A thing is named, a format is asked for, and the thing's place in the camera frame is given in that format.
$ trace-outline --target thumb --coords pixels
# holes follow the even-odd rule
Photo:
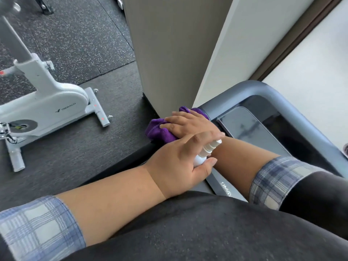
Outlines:
[[[195,167],[193,173],[193,184],[197,185],[199,182],[205,180],[210,175],[212,167],[216,164],[216,158],[208,158],[204,163]]]

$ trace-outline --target treadmill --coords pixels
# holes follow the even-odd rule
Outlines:
[[[348,177],[348,157],[280,93],[263,82],[238,83],[199,109],[230,137]],[[162,146],[163,143],[151,142],[82,185],[140,166]],[[215,169],[192,190],[246,201]]]

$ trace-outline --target forearm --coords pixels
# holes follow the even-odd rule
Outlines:
[[[165,200],[144,167],[58,194],[74,215],[86,245],[107,240],[135,217]]]
[[[247,200],[250,186],[258,171],[279,155],[244,141],[225,137],[212,153],[218,161],[214,168]]]

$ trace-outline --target wall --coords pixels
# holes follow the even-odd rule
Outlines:
[[[342,0],[264,79],[339,149],[348,143],[347,15]]]
[[[143,91],[159,116],[192,107],[232,0],[124,0]]]
[[[312,1],[233,0],[194,107],[249,79]]]

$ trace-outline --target fingers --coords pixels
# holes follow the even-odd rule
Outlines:
[[[197,113],[197,112],[196,112],[196,111],[194,111],[194,110],[190,110],[190,113],[192,113],[194,116],[197,116],[197,117],[203,117],[203,118],[205,118],[203,115],[201,115],[201,114]]]
[[[193,114],[186,113],[186,112],[172,112],[172,115],[182,116],[182,117],[185,117],[187,119],[193,119],[194,118]]]
[[[206,131],[192,136],[184,145],[180,152],[181,159],[194,159],[202,150],[203,146],[214,140],[220,140],[225,136],[223,132]]]
[[[160,128],[167,128],[169,132],[171,132],[173,135],[175,135],[178,138],[182,137],[182,129],[181,125],[177,125],[174,123],[165,123],[163,125],[159,126]]]
[[[199,182],[205,180],[207,176],[210,175],[212,168],[214,167],[216,162],[216,158],[208,158],[202,165],[194,168],[194,170],[192,171],[192,185],[197,185]]]
[[[169,123],[176,123],[177,125],[185,125],[187,124],[187,118],[183,117],[183,116],[169,116],[164,118],[164,120],[166,120]]]

